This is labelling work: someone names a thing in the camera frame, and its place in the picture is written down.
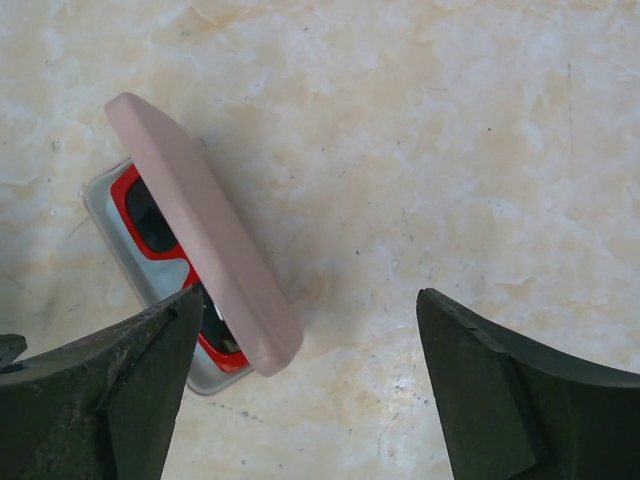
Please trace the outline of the red sunglasses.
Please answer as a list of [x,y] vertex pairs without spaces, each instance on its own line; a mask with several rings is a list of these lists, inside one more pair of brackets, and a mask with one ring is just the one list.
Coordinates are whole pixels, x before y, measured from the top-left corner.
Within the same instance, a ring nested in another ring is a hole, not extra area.
[[130,165],[110,187],[111,199],[120,218],[142,256],[154,263],[180,260],[187,267],[175,284],[192,287],[202,293],[203,319],[198,345],[224,373],[236,373],[249,362],[223,320],[217,306],[204,288],[183,248],[164,219],[138,170]]

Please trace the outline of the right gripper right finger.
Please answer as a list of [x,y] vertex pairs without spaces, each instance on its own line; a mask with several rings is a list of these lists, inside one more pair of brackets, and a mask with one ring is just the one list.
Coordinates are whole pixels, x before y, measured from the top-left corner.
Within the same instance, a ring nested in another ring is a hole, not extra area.
[[638,374],[553,349],[432,288],[416,314],[455,478],[638,478]]

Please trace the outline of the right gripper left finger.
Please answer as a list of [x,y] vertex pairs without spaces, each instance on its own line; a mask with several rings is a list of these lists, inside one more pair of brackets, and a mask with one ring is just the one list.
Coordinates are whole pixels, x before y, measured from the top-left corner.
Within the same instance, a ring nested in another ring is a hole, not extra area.
[[202,316],[189,287],[1,370],[2,478],[160,478]]

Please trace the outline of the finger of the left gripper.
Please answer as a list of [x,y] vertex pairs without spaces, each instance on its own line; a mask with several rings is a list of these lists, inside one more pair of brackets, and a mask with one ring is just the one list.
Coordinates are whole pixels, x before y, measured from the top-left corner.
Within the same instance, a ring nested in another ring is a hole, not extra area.
[[0,336],[0,369],[9,367],[25,350],[27,342],[18,334],[2,334]]

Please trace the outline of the pink glasses case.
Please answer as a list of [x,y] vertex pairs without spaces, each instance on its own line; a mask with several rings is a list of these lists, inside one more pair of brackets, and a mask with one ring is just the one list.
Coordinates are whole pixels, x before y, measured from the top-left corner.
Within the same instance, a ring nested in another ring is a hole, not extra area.
[[187,272],[182,261],[154,263],[142,256],[111,199],[110,187],[133,165],[249,362],[236,373],[222,372],[198,345],[198,334],[189,388],[212,395],[250,372],[270,377],[282,371],[302,345],[301,322],[202,148],[169,115],[133,93],[117,95],[105,113],[128,158],[94,179],[84,201],[124,276],[144,306],[189,288],[175,284]]

